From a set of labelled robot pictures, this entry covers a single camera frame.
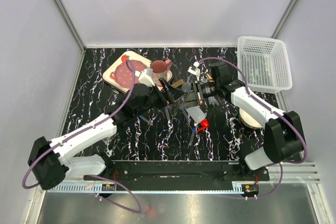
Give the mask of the blue capped test tube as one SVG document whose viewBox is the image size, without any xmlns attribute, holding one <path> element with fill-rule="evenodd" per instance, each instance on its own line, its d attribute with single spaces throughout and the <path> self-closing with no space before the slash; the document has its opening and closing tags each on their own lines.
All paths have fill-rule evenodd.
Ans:
<svg viewBox="0 0 336 224">
<path fill-rule="evenodd" d="M 170 122 L 171 118 L 170 118 L 169 109 L 167 106 L 164 107 L 164 111 L 165 111 L 167 121 Z"/>
<path fill-rule="evenodd" d="M 191 138 L 190 138 L 190 141 L 189 141 L 189 144 L 188 144 L 188 147 L 192 146 L 193 139 L 194 139 L 194 137 L 195 137 L 195 132 L 196 132 L 196 128 L 193 128 L 193 129 L 192 129 Z"/>
<path fill-rule="evenodd" d="M 181 112 L 185 116 L 187 122 L 190 123 L 191 120 L 190 120 L 190 117 L 189 117 L 188 113 L 184 109 L 181 109 Z"/>
<path fill-rule="evenodd" d="M 148 119 L 146 119 L 144 116 L 140 115 L 139 118 L 142 119 L 144 122 L 146 122 L 148 125 L 153 125 L 153 123 Z"/>
</svg>

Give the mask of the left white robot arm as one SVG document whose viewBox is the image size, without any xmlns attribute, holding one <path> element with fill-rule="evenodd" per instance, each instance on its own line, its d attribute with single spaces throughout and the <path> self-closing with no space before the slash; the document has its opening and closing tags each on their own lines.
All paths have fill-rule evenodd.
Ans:
<svg viewBox="0 0 336 224">
<path fill-rule="evenodd" d="M 102 113 L 90 123 L 66 135 L 46 140 L 36 139 L 28 158 L 29 169 L 24 175 L 22 187 L 26 184 L 28 175 L 33 173 L 37 185 L 43 190 L 49 190 L 59 185 L 70 172 L 70 161 L 77 153 L 94 143 L 117 134 L 127 122 L 142 115 L 150 109 L 164 108 L 178 101 L 184 92 L 172 87 L 164 79 L 160 80 L 162 90 L 158 87 L 148 87 L 137 83 L 127 92 L 124 100 L 116 103 L 111 111 Z"/>
</svg>

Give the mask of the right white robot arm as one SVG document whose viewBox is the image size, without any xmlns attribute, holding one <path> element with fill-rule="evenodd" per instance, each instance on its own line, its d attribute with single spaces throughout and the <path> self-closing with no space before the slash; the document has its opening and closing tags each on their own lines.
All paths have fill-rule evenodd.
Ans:
<svg viewBox="0 0 336 224">
<path fill-rule="evenodd" d="M 234 80 L 229 73 L 233 63 L 217 58 L 211 64 L 213 80 L 208 83 L 192 82 L 193 86 L 180 106 L 197 123 L 201 117 L 200 105 L 209 97 L 218 95 L 232 105 L 244 110 L 264 129 L 263 146 L 244 157 L 244 164 L 238 167 L 239 176 L 250 180 L 257 169 L 272 164 L 287 162 L 290 157 L 304 152 L 308 154 L 300 116 L 284 112 L 256 96 L 247 85 L 247 80 Z"/>
</svg>

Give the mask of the clear plastic funnel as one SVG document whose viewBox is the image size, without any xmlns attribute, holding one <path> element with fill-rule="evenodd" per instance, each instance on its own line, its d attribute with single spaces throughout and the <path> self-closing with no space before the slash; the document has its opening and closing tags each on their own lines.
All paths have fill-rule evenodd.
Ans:
<svg viewBox="0 0 336 224">
<path fill-rule="evenodd" d="M 186 82 L 186 83 L 182 84 L 181 89 L 185 93 L 189 93 L 191 91 L 191 87 L 192 87 L 191 83 L 190 82 Z"/>
</svg>

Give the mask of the clear plastic pipettes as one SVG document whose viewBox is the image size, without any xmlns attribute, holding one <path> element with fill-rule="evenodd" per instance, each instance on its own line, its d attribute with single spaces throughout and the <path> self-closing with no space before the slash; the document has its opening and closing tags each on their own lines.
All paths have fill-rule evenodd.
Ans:
<svg viewBox="0 0 336 224">
<path fill-rule="evenodd" d="M 219 105 L 219 102 L 217 101 L 217 99 L 215 97 L 209 97 L 208 102 L 209 102 L 210 105 L 213 105 L 213 106 L 218 106 Z"/>
</svg>

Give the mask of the white wash bottle red cap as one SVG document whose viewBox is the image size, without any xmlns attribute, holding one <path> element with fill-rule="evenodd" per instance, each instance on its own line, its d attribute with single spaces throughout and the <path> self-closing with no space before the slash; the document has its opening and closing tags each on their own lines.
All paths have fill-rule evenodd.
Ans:
<svg viewBox="0 0 336 224">
<path fill-rule="evenodd" d="M 199 106 L 193 106 L 186 109 L 187 113 L 191 118 L 199 125 L 196 132 L 206 130 L 209 127 L 209 122 L 206 119 L 205 113 L 201 110 Z"/>
</svg>

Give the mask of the wooden test tube clamp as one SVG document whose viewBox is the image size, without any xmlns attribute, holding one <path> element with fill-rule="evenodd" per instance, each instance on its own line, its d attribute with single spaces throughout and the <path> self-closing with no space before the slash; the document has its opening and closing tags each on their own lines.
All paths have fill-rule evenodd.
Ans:
<svg viewBox="0 0 336 224">
<path fill-rule="evenodd" d="M 213 78 L 209 73 L 207 73 L 205 76 L 209 81 L 213 81 Z"/>
</svg>

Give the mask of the pink patterned mug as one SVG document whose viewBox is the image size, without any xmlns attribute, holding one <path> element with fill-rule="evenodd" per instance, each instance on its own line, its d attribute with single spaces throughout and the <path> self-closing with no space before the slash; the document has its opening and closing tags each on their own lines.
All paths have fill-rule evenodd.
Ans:
<svg viewBox="0 0 336 224">
<path fill-rule="evenodd" d="M 152 80 L 158 86 L 162 87 L 160 79 L 163 78 L 168 81 L 168 72 L 172 66 L 171 60 L 155 60 L 151 63 L 150 68 L 152 69 Z"/>
</svg>

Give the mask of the pink dotted plate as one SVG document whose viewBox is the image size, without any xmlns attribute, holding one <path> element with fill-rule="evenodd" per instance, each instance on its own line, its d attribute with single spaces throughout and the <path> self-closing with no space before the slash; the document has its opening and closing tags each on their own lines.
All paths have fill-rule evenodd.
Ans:
<svg viewBox="0 0 336 224">
<path fill-rule="evenodd" d="M 142 63 L 141 61 L 138 61 L 138 60 L 130 60 L 130 61 L 132 62 L 135 71 L 142 71 L 146 68 L 146 65 Z M 128 68 L 126 61 L 119 64 L 116 67 L 113 73 L 113 76 L 114 76 L 115 82 L 119 86 L 125 89 L 131 88 L 133 73 Z"/>
</svg>

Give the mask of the cream floral bowl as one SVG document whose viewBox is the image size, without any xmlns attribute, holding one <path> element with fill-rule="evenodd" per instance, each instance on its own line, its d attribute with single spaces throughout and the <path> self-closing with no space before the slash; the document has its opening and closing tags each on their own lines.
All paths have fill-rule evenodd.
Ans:
<svg viewBox="0 0 336 224">
<path fill-rule="evenodd" d="M 246 127 L 256 130 L 256 129 L 263 129 L 264 127 L 259 124 L 252 116 L 250 116 L 247 112 L 243 109 L 239 109 L 239 119 L 243 125 Z"/>
</svg>

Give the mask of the cream strawberry tray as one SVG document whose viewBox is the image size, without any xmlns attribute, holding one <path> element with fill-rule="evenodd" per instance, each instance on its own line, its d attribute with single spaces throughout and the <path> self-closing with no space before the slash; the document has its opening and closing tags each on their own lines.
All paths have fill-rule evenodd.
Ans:
<svg viewBox="0 0 336 224">
<path fill-rule="evenodd" d="M 135 84 L 156 84 L 157 88 L 161 91 L 163 87 L 158 84 L 158 77 L 155 77 L 158 73 L 153 73 L 153 80 L 149 80 L 149 77 L 143 74 L 147 68 L 151 67 L 152 61 L 140 56 L 133 51 L 126 51 L 120 56 L 102 75 L 103 80 L 115 89 L 127 93 L 132 84 L 133 73 L 127 66 L 127 61 L 131 61 L 135 70 Z"/>
</svg>

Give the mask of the white plastic basket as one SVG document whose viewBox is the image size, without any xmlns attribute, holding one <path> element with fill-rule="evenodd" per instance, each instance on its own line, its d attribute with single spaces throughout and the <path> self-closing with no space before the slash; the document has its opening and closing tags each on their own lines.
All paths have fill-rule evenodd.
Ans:
<svg viewBox="0 0 336 224">
<path fill-rule="evenodd" d="M 254 92 L 276 94 L 292 88 L 286 44 L 278 39 L 240 36 L 237 43 L 238 79 Z"/>
</svg>

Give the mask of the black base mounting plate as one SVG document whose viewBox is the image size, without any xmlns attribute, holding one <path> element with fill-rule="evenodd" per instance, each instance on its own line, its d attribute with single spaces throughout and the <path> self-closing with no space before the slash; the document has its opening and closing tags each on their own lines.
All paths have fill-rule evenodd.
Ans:
<svg viewBox="0 0 336 224">
<path fill-rule="evenodd" d="M 111 161 L 98 175 L 132 191 L 231 190 L 233 182 L 268 182 L 265 167 L 249 172 L 230 161 Z"/>
</svg>

